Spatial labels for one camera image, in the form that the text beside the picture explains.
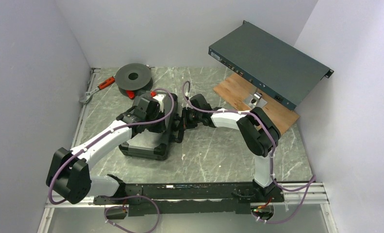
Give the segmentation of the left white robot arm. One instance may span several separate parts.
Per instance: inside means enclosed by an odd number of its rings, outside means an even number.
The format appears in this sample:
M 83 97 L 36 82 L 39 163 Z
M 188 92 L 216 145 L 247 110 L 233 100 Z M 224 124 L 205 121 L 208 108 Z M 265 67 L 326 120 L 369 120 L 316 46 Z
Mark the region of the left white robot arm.
M 108 153 L 119 145 L 134 138 L 144 130 L 158 126 L 170 117 L 175 100 L 171 94 L 147 94 L 103 131 L 85 143 L 70 150 L 58 149 L 52 158 L 46 184 L 49 187 L 48 198 L 55 201 L 56 192 L 63 201 L 76 204 L 87 196 L 106 196 L 114 204 L 125 199 L 124 182 L 113 175 L 92 176 L 91 169 Z

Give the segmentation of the black poker set case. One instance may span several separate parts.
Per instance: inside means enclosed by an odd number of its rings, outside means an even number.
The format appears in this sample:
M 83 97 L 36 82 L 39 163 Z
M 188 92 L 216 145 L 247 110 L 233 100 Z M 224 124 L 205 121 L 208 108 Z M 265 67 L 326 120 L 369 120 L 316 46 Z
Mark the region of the black poker set case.
M 153 133 L 145 130 L 118 146 L 119 150 L 125 156 L 146 158 L 158 161 L 164 161 L 168 156 L 169 144 L 174 132 L 174 118 L 178 112 L 178 96 L 172 93 L 174 98 L 174 109 L 171 115 L 165 119 L 167 129 L 161 133 Z

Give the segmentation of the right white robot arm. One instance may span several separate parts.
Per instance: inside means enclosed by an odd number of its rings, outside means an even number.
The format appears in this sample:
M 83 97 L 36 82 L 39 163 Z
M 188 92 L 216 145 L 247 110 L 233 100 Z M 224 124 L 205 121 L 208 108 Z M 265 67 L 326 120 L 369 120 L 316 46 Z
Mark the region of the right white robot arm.
M 212 108 L 202 94 L 184 99 L 190 106 L 186 120 L 191 124 L 202 123 L 212 128 L 229 128 L 240 131 L 246 146 L 255 155 L 255 175 L 253 181 L 254 197 L 258 201 L 266 201 L 272 195 L 275 179 L 272 172 L 272 157 L 281 132 L 260 107 L 250 111 L 226 110 Z

